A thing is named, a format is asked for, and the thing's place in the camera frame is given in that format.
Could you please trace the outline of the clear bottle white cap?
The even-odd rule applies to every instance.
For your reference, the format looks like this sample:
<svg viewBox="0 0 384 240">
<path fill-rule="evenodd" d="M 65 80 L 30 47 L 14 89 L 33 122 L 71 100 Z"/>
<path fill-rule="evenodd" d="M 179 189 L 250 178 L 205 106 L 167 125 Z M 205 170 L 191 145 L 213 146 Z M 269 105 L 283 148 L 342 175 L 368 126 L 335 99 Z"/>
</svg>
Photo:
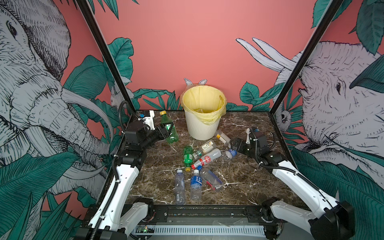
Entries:
<svg viewBox="0 0 384 240">
<path fill-rule="evenodd" d="M 177 205 L 186 203 L 185 176 L 182 169 L 177 170 L 175 175 L 175 200 Z"/>
</svg>

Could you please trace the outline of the crushed clear bottle blue cap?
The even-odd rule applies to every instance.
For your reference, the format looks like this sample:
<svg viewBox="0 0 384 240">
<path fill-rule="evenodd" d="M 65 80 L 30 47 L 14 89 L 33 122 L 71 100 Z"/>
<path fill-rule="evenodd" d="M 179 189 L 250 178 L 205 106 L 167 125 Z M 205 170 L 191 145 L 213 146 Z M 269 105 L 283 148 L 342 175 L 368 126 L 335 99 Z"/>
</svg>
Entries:
<svg viewBox="0 0 384 240">
<path fill-rule="evenodd" d="M 202 166 L 198 166 L 197 169 L 200 171 L 200 174 L 207 185 L 213 191 L 219 192 L 224 189 L 224 183 L 210 169 L 203 168 Z"/>
</svg>

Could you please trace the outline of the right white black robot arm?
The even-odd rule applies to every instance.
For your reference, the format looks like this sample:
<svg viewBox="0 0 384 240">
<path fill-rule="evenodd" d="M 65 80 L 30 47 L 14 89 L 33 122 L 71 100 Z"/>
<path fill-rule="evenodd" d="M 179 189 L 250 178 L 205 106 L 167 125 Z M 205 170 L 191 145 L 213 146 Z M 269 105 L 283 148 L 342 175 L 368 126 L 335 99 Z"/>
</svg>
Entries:
<svg viewBox="0 0 384 240">
<path fill-rule="evenodd" d="M 250 137 L 248 141 L 236 138 L 230 146 L 280 179 L 309 207 L 306 211 L 271 198 L 263 203 L 262 217 L 265 222 L 286 221 L 308 232 L 315 240 L 349 240 L 355 235 L 354 207 L 317 187 L 283 154 L 272 151 L 262 137 Z"/>
</svg>

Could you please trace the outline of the green bottle green label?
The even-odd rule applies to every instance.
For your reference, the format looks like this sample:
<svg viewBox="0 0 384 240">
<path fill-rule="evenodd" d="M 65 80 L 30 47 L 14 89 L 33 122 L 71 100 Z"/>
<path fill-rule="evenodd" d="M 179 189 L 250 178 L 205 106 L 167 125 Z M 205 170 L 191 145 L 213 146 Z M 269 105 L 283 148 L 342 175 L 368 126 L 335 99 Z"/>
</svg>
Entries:
<svg viewBox="0 0 384 240">
<path fill-rule="evenodd" d="M 191 171 L 191 165 L 193 163 L 194 157 L 193 157 L 193 152 L 194 149 L 192 146 L 185 146 L 184 147 L 184 166 L 185 166 L 185 171 L 190 172 Z"/>
</svg>

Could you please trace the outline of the left black corner post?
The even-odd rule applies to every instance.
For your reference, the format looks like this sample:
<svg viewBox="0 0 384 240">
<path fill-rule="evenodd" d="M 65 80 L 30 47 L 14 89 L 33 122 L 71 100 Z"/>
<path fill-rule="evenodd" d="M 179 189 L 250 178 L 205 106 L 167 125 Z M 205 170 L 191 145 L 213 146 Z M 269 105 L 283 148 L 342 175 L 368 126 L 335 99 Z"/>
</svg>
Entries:
<svg viewBox="0 0 384 240">
<path fill-rule="evenodd" d="M 107 63 L 109 70 L 111 71 L 111 74 L 112 74 L 115 82 L 118 85 L 118 88 L 120 89 L 120 91 L 122 93 L 124 100 L 128 102 L 128 106 L 130 107 L 130 110 L 133 113 L 136 113 L 136 110 L 135 110 L 135 107 L 131 101 L 131 98 L 127 93 L 127 88 L 122 81 L 122 77 L 121 77 L 120 72 L 117 68 L 115 60 L 112 57 L 111 51 L 110 51 L 110 49 L 109 49 L 109 47 L 105 41 L 105 38 L 104 38 L 100 28 L 99 28 L 99 25 L 98 25 L 98 23 L 94 17 L 94 14 L 92 12 L 92 9 L 91 9 L 89 2 L 84 1 L 84 0 L 77 0 L 76 3 L 77 3 L 77 5 L 78 5 L 85 21 L 86 21 L 91 33 L 92 33 L 92 35 L 93 35 L 101 53 L 102 53 L 104 60 Z"/>
</svg>

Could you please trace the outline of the black corner post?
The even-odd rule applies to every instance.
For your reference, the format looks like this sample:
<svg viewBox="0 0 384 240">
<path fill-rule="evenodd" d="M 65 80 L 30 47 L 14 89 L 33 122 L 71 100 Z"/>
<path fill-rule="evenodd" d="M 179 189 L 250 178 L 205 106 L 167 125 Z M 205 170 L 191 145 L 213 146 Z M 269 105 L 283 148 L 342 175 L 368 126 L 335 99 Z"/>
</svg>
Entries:
<svg viewBox="0 0 384 240">
<path fill-rule="evenodd" d="M 324 33 L 326 32 L 328 26 L 332 22 L 332 19 L 336 15 L 338 9 L 341 7 L 343 0 L 333 0 L 330 1 L 327 5 L 314 33 L 312 34 L 308 44 L 306 45 L 305 49 L 303 50 L 303 53 L 301 57 L 299 58 L 298 63 L 295 65 L 294 69 L 292 70 L 288 80 L 286 81 L 281 93 L 279 94 L 276 102 L 274 103 L 273 107 L 270 110 L 270 114 L 274 115 L 284 100 L 286 94 L 291 89 L 293 84 L 295 83 L 296 79 L 299 76 L 299 73 L 305 66 L 306 62 L 308 61 L 309 57 L 314 52 L 314 49 L 316 48 L 317 44 L 323 37 Z"/>
<path fill-rule="evenodd" d="M 133 113 L 136 113 L 136 110 L 135 110 L 135 107 L 131 101 L 131 98 L 127 93 L 127 88 L 122 81 L 122 77 L 121 77 L 120 72 L 117 68 L 115 60 L 112 57 L 111 51 L 110 51 L 110 49 L 109 49 L 109 47 L 105 41 L 105 38 L 104 38 L 100 28 L 99 28 L 99 25 L 98 25 L 98 23 L 94 17 L 94 14 L 92 12 L 92 9 L 91 9 L 89 2 L 84 1 L 84 0 L 77 0 L 76 3 L 77 3 L 77 5 L 78 5 L 85 21 L 86 21 L 91 33 L 92 33 L 92 35 L 93 35 L 101 53 L 102 53 L 104 60 L 107 63 L 109 70 L 111 71 L 111 74 L 112 74 L 115 82 L 118 85 L 118 88 L 120 89 L 120 91 L 122 93 L 124 100 L 128 102 L 128 106 L 130 107 L 130 110 Z"/>
</svg>

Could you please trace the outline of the clear bottle red label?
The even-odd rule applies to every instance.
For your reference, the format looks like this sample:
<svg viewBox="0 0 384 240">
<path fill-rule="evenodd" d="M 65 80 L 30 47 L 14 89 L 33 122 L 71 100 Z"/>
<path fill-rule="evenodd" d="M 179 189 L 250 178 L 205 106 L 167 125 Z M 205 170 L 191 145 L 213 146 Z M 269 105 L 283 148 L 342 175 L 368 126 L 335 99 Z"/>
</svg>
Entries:
<svg viewBox="0 0 384 240">
<path fill-rule="evenodd" d="M 202 156 L 199 160 L 197 160 L 194 164 L 192 164 L 191 168 L 195 170 L 199 166 L 207 165 L 221 156 L 222 156 L 222 153 L 219 149 L 213 149 L 211 152 Z"/>
</svg>

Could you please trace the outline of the green bottle yellow cap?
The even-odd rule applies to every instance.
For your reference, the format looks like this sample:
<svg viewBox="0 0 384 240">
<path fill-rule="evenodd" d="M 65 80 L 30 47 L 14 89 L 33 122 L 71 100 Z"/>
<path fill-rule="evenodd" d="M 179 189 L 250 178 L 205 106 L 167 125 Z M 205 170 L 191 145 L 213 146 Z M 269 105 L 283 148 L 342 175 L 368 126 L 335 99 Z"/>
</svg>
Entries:
<svg viewBox="0 0 384 240">
<path fill-rule="evenodd" d="M 166 138 L 166 141 L 168 144 L 172 145 L 173 143 L 176 143 L 179 140 L 179 135 L 176 131 L 176 127 L 174 125 L 173 120 L 168 116 L 166 111 L 161 111 L 161 124 L 163 124 L 167 132 L 169 133 L 169 137 Z"/>
</svg>

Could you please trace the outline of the yellow plastic bin liner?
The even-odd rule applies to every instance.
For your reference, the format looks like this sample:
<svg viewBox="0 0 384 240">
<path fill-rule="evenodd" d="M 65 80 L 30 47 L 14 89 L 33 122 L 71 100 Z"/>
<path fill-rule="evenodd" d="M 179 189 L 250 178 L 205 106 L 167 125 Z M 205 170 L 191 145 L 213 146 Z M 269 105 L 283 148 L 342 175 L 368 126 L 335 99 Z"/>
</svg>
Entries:
<svg viewBox="0 0 384 240">
<path fill-rule="evenodd" d="M 224 93 L 211 86 L 195 85 L 181 95 L 181 106 L 205 125 L 212 125 L 226 114 Z"/>
</svg>

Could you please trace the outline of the black front rail frame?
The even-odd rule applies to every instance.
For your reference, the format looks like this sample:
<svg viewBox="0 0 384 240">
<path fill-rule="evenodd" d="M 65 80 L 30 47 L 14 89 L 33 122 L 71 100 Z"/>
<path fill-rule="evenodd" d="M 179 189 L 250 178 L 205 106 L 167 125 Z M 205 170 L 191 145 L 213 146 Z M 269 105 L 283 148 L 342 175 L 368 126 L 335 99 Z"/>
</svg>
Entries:
<svg viewBox="0 0 384 240">
<path fill-rule="evenodd" d="M 153 214 L 140 221 L 141 224 L 166 223 L 172 218 L 216 220 L 245 219 L 247 223 L 270 225 L 285 223 L 259 205 L 154 205 Z"/>
</svg>

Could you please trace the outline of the right black corner post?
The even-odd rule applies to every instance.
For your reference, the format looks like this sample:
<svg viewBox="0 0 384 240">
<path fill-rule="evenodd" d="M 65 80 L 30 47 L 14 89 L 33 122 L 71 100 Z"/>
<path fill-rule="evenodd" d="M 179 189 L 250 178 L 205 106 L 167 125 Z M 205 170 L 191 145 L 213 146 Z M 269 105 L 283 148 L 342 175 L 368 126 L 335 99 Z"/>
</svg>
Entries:
<svg viewBox="0 0 384 240">
<path fill-rule="evenodd" d="M 305 66 L 306 62 L 308 61 L 309 57 L 314 52 L 314 49 L 316 48 L 317 44 L 323 37 L 324 33 L 326 32 L 328 26 L 332 22 L 332 19 L 336 15 L 338 9 L 341 7 L 343 0 L 333 0 L 330 1 L 327 5 L 314 33 L 312 34 L 308 44 L 306 45 L 305 49 L 303 50 L 303 53 L 301 57 L 299 58 L 298 63 L 295 65 L 294 69 L 292 70 L 288 80 L 286 81 L 281 93 L 279 94 L 276 102 L 274 103 L 273 107 L 270 110 L 270 114 L 274 115 L 284 100 L 286 94 L 291 89 L 293 84 L 295 83 L 296 79 L 299 76 L 299 73 Z"/>
</svg>

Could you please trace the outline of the blue label bottle white cap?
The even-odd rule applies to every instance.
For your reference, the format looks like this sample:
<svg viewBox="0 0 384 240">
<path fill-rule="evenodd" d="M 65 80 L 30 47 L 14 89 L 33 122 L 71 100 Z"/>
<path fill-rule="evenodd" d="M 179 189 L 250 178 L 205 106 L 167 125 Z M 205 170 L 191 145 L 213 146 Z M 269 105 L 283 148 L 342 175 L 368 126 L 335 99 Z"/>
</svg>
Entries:
<svg viewBox="0 0 384 240">
<path fill-rule="evenodd" d="M 194 174 L 191 177 L 191 199 L 192 201 L 201 201 L 202 199 L 202 177 L 199 170 L 194 170 Z"/>
</svg>

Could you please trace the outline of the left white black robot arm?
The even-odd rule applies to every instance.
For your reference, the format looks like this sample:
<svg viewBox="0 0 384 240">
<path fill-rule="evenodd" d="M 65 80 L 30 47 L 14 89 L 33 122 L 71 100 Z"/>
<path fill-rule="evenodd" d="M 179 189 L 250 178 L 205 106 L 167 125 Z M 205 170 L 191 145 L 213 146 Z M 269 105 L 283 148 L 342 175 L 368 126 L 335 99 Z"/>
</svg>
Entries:
<svg viewBox="0 0 384 240">
<path fill-rule="evenodd" d="M 88 225 L 78 229 L 76 240 L 126 240 L 138 223 L 154 216 L 150 199 L 138 200 L 125 214 L 122 211 L 147 157 L 147 148 L 168 138 L 173 126 L 160 124 L 152 130 L 140 121 L 128 124 L 112 163 L 113 181 Z"/>
</svg>

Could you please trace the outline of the white perforated vent strip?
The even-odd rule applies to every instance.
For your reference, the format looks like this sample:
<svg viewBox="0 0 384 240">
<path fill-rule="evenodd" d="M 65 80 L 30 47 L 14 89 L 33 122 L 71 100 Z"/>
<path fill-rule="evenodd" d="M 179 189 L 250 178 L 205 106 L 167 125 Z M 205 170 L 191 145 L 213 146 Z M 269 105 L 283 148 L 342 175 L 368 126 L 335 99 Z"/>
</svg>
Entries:
<svg viewBox="0 0 384 240">
<path fill-rule="evenodd" d="M 136 236 L 251 236 L 265 237 L 263 226 L 183 226 L 183 225 L 140 225 L 132 231 Z"/>
</svg>

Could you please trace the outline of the small clear bottle cream label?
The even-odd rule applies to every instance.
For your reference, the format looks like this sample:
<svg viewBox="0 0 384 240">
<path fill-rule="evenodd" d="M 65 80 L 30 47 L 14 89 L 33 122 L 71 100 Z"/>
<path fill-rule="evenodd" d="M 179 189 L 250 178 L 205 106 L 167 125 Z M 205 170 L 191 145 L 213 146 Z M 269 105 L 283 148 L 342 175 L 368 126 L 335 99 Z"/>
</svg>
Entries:
<svg viewBox="0 0 384 240">
<path fill-rule="evenodd" d="M 216 143 L 214 143 L 212 140 L 207 141 L 206 143 L 202 144 L 196 151 L 193 152 L 194 160 L 200 159 L 203 155 L 211 152 L 216 147 Z"/>
</svg>

